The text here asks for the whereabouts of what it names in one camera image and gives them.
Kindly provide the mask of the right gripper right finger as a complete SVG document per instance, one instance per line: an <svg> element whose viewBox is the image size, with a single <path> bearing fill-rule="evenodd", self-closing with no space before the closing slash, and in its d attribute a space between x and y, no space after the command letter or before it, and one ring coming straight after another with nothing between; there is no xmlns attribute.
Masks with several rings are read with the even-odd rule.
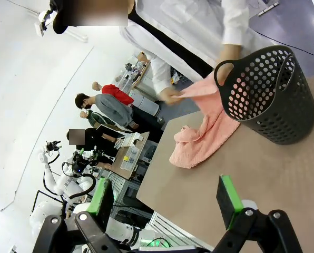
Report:
<svg viewBox="0 0 314 253"><path fill-rule="evenodd" d="M230 176L219 176L216 199L226 228L216 252L240 252L246 241L257 242L262 252L302 252L287 213L277 209L265 215L245 207Z"/></svg>

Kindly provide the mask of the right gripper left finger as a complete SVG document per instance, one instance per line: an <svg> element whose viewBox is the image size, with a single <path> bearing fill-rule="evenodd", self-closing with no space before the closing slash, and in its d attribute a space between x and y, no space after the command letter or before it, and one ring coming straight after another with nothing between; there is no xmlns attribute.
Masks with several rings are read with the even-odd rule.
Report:
<svg viewBox="0 0 314 253"><path fill-rule="evenodd" d="M73 252L75 246L88 245L91 252L121 252L106 234L114 197L110 179L99 181L86 211L45 218L35 243L36 252Z"/></svg>

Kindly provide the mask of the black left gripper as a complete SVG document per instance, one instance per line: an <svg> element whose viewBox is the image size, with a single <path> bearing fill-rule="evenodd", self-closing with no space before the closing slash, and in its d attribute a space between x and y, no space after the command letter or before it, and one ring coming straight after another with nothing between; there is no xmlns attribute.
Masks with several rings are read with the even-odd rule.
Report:
<svg viewBox="0 0 314 253"><path fill-rule="evenodd" d="M75 154L72 158L72 172L73 175L81 175L84 169L89 165L89 160L80 154Z"/></svg>

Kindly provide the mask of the person's right hand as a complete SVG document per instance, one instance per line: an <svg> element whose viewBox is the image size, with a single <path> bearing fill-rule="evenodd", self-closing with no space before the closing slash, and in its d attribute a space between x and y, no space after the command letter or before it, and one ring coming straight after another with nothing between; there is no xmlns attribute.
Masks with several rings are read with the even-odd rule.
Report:
<svg viewBox="0 0 314 253"><path fill-rule="evenodd" d="M173 87L168 87L163 89L159 93L159 98L161 101L165 102L167 105L173 105L183 100L181 97L183 92L174 89Z"/></svg>

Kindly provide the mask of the person's left hand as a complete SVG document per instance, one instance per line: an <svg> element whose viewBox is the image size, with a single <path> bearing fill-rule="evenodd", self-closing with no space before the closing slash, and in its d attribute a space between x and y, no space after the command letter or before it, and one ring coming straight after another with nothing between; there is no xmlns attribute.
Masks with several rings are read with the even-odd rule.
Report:
<svg viewBox="0 0 314 253"><path fill-rule="evenodd" d="M243 47L240 45L225 44L220 52L218 63L241 58Z"/></svg>

